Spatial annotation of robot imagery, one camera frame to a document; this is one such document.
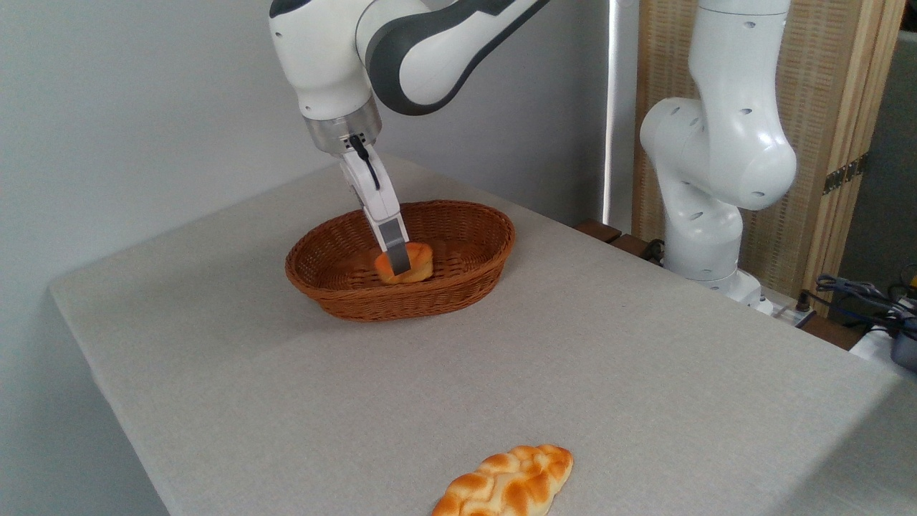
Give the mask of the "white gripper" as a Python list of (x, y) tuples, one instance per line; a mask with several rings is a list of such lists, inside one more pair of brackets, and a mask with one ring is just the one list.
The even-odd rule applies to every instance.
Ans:
[(398, 197), (379, 154), (373, 148), (366, 151), (367, 159), (361, 158), (356, 150), (346, 151), (342, 154), (342, 167), (360, 199), (377, 244), (388, 258), (392, 274), (400, 275), (411, 268), (407, 251), (410, 238)]

